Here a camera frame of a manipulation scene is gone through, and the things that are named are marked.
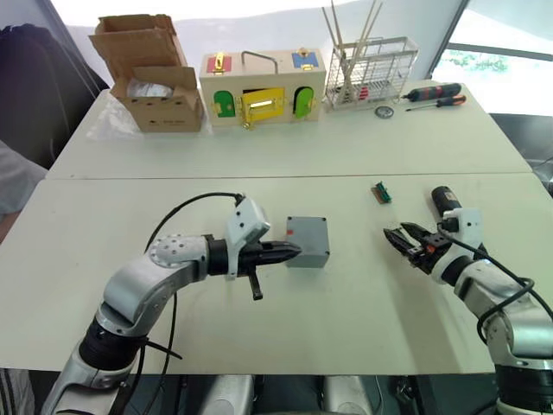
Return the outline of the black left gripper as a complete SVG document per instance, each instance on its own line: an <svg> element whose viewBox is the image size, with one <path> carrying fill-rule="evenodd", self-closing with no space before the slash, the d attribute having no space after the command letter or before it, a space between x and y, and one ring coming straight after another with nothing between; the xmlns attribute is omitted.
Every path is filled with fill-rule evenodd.
<svg viewBox="0 0 553 415"><path fill-rule="evenodd" d="M248 277L254 301L263 298L257 278L257 266L273 265L295 258L302 252L301 247L288 241L265 241L246 245L238 255L238 276Z"/></svg>

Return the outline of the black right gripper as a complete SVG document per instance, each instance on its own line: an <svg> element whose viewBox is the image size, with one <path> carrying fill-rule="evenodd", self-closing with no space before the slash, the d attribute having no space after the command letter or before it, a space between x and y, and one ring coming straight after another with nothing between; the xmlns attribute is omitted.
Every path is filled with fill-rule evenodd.
<svg viewBox="0 0 553 415"><path fill-rule="evenodd" d="M410 243L400 228L385 228L383 230L385 238L414 267L430 275L438 260L452 246L452 242L440 233L431 233L416 223L402 222L401 228L420 245L415 246Z"/></svg>

